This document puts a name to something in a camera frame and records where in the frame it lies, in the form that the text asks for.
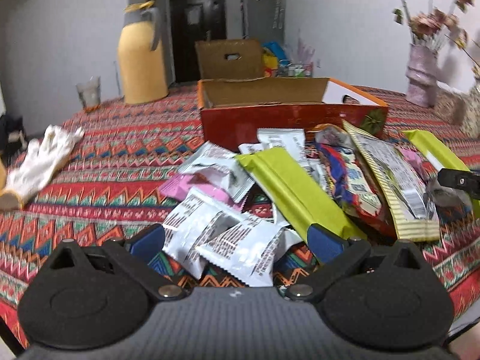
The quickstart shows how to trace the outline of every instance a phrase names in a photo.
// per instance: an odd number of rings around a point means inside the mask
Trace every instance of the white glove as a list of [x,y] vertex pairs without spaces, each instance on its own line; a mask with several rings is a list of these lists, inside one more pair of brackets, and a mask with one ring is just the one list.
[[30,141],[25,161],[7,176],[0,192],[0,210],[22,209],[28,201],[45,188],[56,171],[62,169],[75,144],[83,138],[83,130],[69,133],[58,126],[49,126],[42,144]]

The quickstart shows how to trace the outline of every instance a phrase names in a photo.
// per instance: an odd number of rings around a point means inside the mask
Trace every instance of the pink vase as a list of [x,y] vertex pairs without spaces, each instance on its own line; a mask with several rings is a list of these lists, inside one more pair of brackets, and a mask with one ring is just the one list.
[[433,107],[437,98],[437,54],[427,46],[412,44],[406,76],[410,80],[406,100],[420,107]]

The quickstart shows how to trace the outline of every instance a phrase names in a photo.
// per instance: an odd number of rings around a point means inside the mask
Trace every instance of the pink snack wrapper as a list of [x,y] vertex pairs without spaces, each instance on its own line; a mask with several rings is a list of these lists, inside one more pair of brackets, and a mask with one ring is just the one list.
[[234,210],[239,212],[242,212],[247,201],[246,196],[239,203],[235,203],[228,193],[226,193],[223,189],[217,188],[210,184],[199,174],[188,175],[177,173],[170,180],[162,184],[162,186],[158,188],[158,192],[164,196],[168,196],[169,198],[174,198],[180,202],[183,202],[193,187],[198,188],[206,195],[229,205]]

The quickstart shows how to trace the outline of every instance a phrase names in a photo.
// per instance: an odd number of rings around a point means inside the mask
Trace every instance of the barcode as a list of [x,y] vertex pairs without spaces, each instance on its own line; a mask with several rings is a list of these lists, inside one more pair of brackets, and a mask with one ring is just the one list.
[[425,204],[423,203],[422,197],[417,191],[403,191],[403,196],[405,197],[407,203],[409,204],[410,209],[412,210],[414,216],[417,219],[426,219],[427,210]]

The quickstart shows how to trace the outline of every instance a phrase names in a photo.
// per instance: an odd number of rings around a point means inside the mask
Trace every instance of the dark wooden door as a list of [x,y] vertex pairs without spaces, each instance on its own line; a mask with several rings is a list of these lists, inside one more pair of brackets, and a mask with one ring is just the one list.
[[225,0],[170,0],[175,80],[198,81],[195,42],[227,38]]

